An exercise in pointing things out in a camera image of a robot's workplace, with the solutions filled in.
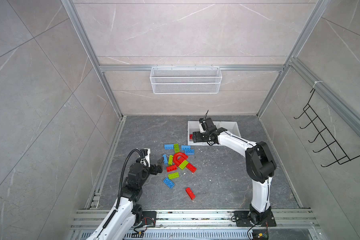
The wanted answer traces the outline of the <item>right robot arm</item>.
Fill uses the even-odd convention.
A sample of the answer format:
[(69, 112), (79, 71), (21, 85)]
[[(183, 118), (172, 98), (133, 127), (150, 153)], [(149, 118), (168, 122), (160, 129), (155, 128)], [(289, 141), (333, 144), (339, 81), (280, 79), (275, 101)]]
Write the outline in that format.
[(218, 144), (241, 154), (246, 160), (246, 170), (253, 184), (253, 197), (249, 219), (253, 225), (264, 222), (272, 213), (270, 204), (271, 182), (277, 168), (273, 155), (265, 142), (252, 142), (232, 134), (225, 128), (217, 128), (208, 117), (199, 119), (200, 130), (193, 132), (193, 142)]

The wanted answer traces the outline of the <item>red lego bottom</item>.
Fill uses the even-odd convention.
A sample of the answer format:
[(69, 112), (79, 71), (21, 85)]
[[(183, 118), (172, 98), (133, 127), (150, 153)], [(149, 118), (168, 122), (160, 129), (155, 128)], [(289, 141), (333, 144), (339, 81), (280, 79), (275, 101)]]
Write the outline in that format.
[(193, 201), (196, 198), (196, 195), (194, 194), (194, 192), (191, 190), (191, 188), (186, 188), (186, 193), (188, 194), (188, 196), (190, 197), (190, 199)]

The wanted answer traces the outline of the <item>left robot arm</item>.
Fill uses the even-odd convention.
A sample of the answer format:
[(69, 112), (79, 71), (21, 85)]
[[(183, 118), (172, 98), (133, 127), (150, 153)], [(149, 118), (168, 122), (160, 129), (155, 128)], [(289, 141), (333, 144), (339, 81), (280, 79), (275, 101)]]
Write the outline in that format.
[(124, 161), (119, 181), (118, 197), (110, 212), (88, 237), (89, 240), (122, 240), (126, 233), (143, 220), (138, 204), (143, 185), (151, 175), (163, 172), (164, 157), (150, 162), (150, 149), (133, 149)]

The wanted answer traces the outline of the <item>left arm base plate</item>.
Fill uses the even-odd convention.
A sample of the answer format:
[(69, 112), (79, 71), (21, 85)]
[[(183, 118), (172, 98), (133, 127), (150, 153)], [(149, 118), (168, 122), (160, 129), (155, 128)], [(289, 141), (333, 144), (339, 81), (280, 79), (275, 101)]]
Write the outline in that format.
[(142, 211), (136, 215), (134, 227), (155, 226), (157, 220), (157, 211)]

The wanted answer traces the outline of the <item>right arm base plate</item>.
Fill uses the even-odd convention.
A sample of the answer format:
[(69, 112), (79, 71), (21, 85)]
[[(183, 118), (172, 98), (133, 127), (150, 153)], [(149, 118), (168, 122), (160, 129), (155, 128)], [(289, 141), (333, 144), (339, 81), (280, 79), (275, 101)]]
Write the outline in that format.
[(234, 211), (231, 221), (236, 223), (237, 227), (276, 227), (276, 220), (271, 211), (257, 213), (256, 211)]

